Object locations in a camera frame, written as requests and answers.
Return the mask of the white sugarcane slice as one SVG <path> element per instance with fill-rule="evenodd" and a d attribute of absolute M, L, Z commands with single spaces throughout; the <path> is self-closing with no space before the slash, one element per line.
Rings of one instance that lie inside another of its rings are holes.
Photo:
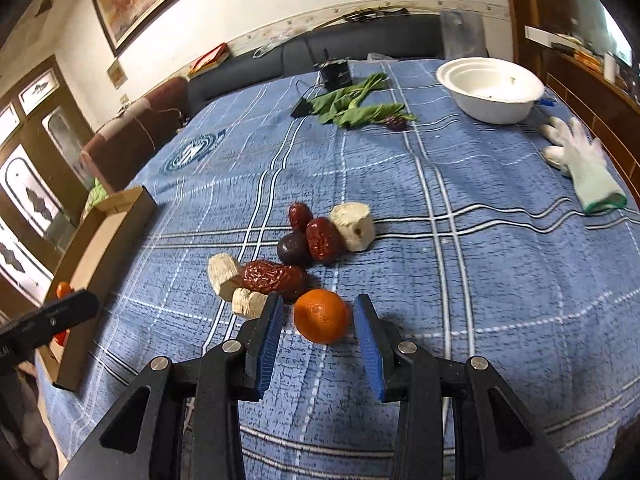
<path fill-rule="evenodd" d="M 239 287 L 232 295 L 232 312 L 240 318 L 254 320 L 262 315 L 268 296 Z"/>

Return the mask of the orange tangerine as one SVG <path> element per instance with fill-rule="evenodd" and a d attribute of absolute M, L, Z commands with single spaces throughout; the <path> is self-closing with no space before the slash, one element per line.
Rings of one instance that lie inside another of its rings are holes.
<path fill-rule="evenodd" d="M 311 289 L 293 306 L 296 330 L 315 344 L 334 344 L 349 328 L 352 314 L 348 304 L 335 292 Z"/>

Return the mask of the white sugarcane piece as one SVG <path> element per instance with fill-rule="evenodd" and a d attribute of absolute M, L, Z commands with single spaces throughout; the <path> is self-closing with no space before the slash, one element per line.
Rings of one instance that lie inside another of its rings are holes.
<path fill-rule="evenodd" d="M 227 302 L 232 301 L 234 292 L 243 284 L 242 266 L 226 252 L 209 258 L 207 275 L 216 295 Z"/>

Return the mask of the large wrinkled red date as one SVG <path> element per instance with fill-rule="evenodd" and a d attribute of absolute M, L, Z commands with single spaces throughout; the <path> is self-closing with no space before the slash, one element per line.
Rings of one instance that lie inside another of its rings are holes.
<path fill-rule="evenodd" d="M 279 294 L 285 301 L 295 301 L 307 289 L 306 271 L 269 260 L 254 260 L 243 269 L 243 286 L 252 292 Z"/>

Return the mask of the small red date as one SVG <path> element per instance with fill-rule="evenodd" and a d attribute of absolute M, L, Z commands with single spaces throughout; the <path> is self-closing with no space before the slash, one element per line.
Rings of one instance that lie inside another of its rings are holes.
<path fill-rule="evenodd" d="M 290 222 L 293 231 L 305 233 L 308 223 L 313 218 L 314 215 L 309 207 L 302 202 L 292 203 L 288 207 L 288 222 Z"/>

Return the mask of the red fruit in box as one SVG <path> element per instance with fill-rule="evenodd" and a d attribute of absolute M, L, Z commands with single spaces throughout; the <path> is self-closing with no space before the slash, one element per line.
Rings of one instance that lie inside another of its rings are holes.
<path fill-rule="evenodd" d="M 58 333 L 54 336 L 53 340 L 61 347 L 64 347 L 66 344 L 66 339 L 68 336 L 68 332 Z"/>

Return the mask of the orange fruit in box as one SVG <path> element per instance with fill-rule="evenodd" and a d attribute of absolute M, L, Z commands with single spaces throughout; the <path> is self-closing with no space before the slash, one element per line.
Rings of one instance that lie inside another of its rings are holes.
<path fill-rule="evenodd" d="M 56 286 L 56 298 L 64 299 L 75 291 L 69 282 L 59 282 Z"/>

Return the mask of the dark purple plum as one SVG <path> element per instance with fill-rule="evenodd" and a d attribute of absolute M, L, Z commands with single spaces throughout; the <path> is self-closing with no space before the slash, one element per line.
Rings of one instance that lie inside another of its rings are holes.
<path fill-rule="evenodd" d="M 282 237 L 277 244 L 277 254 L 280 261 L 287 266 L 312 265 L 312 257 L 306 236 L 302 232 L 291 232 Z"/>

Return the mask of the cardboard box tray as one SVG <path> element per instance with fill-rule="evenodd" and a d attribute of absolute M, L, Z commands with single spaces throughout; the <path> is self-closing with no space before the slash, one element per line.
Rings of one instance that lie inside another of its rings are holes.
<path fill-rule="evenodd" d="M 58 284 L 66 282 L 73 289 L 92 292 L 104 304 L 155 209 L 153 197 L 143 186 L 115 193 L 93 206 L 58 264 L 46 299 L 55 300 Z M 62 346 L 51 342 L 38 349 L 47 378 L 56 388 L 75 391 L 81 385 L 96 326 L 98 320 L 92 318 L 72 328 Z"/>

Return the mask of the white sugarcane chunk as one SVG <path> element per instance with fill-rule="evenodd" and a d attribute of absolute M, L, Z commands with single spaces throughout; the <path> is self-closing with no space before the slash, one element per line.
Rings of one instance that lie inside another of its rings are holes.
<path fill-rule="evenodd" d="M 330 211 L 330 220 L 350 252 L 364 252 L 375 239 L 375 226 L 367 204 L 346 202 L 335 205 Z"/>

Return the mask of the green cloth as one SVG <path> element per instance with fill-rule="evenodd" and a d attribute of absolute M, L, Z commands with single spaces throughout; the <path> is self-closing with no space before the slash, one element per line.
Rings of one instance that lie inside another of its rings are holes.
<path fill-rule="evenodd" d="M 88 214 L 96 204 L 103 202 L 107 197 L 108 192 L 106 188 L 104 188 L 103 184 L 98 179 L 94 179 L 94 185 L 89 191 L 88 198 L 85 203 L 84 214 Z"/>

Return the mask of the blue checked tablecloth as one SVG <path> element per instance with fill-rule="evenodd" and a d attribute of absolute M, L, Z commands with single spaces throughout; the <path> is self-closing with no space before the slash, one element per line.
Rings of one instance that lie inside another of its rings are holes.
<path fill-rule="evenodd" d="M 276 258 L 288 206 L 325 216 L 369 205 L 374 243 L 311 283 L 376 312 L 435 356 L 480 354 L 526 404 L 578 479 L 605 472 L 639 411 L 639 208 L 588 217 L 542 159 L 539 126 L 560 101 L 494 127 L 458 109 L 437 63 L 356 63 L 383 73 L 372 104 L 413 114 L 403 132 L 346 131 L 292 108 L 314 76 L 209 103 L 136 175 L 157 210 L 106 297 L 74 393 L 44 385 L 58 446 L 72 456 L 154 356 L 201 356 L 241 320 L 207 277 L 212 255 Z"/>

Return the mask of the wooden door with glass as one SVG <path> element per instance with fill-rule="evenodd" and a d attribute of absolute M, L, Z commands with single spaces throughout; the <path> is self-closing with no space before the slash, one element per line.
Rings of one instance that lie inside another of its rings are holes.
<path fill-rule="evenodd" d="M 40 306 L 81 222 L 92 130 L 53 55 L 1 95 L 1 307 Z"/>

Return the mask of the dark date by vegetable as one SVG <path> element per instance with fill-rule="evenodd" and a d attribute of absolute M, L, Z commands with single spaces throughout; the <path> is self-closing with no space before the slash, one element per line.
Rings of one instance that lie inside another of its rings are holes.
<path fill-rule="evenodd" d="M 388 130 L 405 131 L 407 119 L 404 116 L 388 116 L 384 120 L 384 125 Z"/>

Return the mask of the small black adapter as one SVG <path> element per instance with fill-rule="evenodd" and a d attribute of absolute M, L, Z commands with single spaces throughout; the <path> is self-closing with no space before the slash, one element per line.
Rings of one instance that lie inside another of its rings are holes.
<path fill-rule="evenodd" d="M 294 119 L 303 118 L 311 115 L 313 112 L 314 108 L 312 107 L 311 102 L 304 98 L 300 98 L 292 109 L 291 117 Z"/>

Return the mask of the green leafy vegetable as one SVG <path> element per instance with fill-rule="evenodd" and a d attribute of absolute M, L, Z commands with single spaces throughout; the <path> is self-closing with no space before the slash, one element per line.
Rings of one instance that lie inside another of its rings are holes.
<path fill-rule="evenodd" d="M 314 112 L 322 124 L 333 124 L 343 129 L 358 129 L 368 125 L 384 125 L 388 116 L 404 116 L 408 122 L 415 122 L 418 118 L 410 114 L 405 104 L 390 102 L 363 105 L 372 92 L 387 88 L 387 75 L 374 73 L 367 76 L 358 84 L 341 88 L 311 99 Z"/>

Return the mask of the white work glove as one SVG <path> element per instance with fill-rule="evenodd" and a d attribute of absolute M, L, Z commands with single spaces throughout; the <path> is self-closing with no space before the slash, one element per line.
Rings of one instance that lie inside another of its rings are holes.
<path fill-rule="evenodd" d="M 608 171 L 600 140 L 590 140 L 576 117 L 563 122 L 561 118 L 551 116 L 540 127 L 540 133 L 549 142 L 541 150 L 542 157 L 572 180 L 585 214 L 626 207 L 626 193 Z"/>

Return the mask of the white bowl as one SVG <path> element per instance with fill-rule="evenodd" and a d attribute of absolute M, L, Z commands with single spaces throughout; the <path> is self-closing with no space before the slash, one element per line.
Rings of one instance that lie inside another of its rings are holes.
<path fill-rule="evenodd" d="M 458 58 L 436 70 L 437 81 L 463 113 L 486 124 L 514 125 L 544 95 L 530 70 L 500 58 Z"/>

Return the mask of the black electronic device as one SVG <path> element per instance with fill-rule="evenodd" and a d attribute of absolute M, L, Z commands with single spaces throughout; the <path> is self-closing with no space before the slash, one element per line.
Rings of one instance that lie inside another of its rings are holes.
<path fill-rule="evenodd" d="M 344 58 L 331 58 L 329 51 L 323 50 L 324 60 L 317 64 L 322 87 L 332 92 L 352 85 L 352 73 Z"/>

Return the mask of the red book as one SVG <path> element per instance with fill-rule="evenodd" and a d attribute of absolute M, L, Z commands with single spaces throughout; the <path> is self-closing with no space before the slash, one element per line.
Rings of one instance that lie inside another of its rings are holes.
<path fill-rule="evenodd" d="M 206 73 L 209 70 L 214 70 L 220 64 L 222 64 L 230 56 L 230 49 L 228 44 L 224 42 L 218 44 L 213 50 L 210 50 L 198 58 L 191 66 L 188 73 L 189 78 L 194 78 L 199 74 Z"/>

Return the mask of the dark blue sofa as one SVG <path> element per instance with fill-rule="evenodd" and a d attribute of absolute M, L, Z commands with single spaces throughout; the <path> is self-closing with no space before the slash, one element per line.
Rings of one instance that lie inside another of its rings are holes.
<path fill-rule="evenodd" d="M 436 14 L 395 15 L 364 23 L 345 23 L 304 32 L 267 54 L 232 55 L 189 81 L 192 115 L 220 96 L 265 81 L 312 72 L 328 58 L 363 61 L 370 53 L 396 60 L 445 57 Z"/>

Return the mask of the wooden sideboard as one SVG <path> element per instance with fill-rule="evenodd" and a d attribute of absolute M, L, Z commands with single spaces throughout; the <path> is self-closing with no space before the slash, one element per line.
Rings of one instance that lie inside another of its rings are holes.
<path fill-rule="evenodd" d="M 603 143 L 639 197 L 637 53 L 601 0 L 509 0 L 514 60 Z"/>

